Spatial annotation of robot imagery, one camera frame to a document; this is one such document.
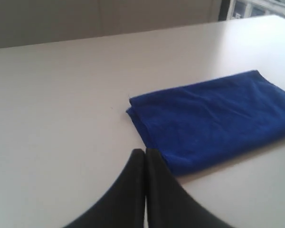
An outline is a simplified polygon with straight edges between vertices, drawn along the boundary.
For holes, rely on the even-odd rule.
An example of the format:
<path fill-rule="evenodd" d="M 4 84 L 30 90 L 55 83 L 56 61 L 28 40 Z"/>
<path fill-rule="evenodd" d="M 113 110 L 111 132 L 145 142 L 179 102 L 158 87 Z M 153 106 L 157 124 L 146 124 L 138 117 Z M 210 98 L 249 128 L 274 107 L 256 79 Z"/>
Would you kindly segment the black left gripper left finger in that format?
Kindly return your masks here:
<path fill-rule="evenodd" d="M 145 212 L 145 153 L 131 152 L 109 190 L 67 228 L 143 228 Z"/>

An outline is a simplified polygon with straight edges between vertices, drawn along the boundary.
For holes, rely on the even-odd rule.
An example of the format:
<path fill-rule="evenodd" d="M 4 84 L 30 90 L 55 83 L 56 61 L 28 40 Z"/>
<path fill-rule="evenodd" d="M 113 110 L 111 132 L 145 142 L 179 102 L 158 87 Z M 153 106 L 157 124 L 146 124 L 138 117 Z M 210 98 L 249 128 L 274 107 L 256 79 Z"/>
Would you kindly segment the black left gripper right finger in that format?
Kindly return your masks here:
<path fill-rule="evenodd" d="M 160 152 L 147 149 L 147 216 L 150 228 L 227 228 L 177 182 Z"/>

